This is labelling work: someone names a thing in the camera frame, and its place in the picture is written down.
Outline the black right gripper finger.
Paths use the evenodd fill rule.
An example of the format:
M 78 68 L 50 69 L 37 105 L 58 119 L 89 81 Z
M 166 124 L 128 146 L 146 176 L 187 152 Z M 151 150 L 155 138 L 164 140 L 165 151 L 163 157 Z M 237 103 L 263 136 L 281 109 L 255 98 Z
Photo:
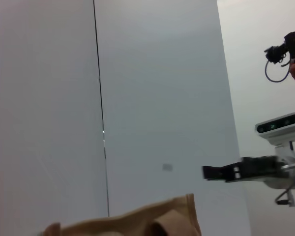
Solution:
M 203 178 L 206 180 L 225 180 L 222 167 L 203 166 Z

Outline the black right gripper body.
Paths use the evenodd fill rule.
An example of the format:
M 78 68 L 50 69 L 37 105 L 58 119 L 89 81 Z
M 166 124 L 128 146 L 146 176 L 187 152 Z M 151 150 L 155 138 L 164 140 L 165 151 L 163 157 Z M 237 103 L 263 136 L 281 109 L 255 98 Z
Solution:
M 276 156 L 243 157 L 225 168 L 225 182 L 252 181 L 276 176 L 281 162 Z

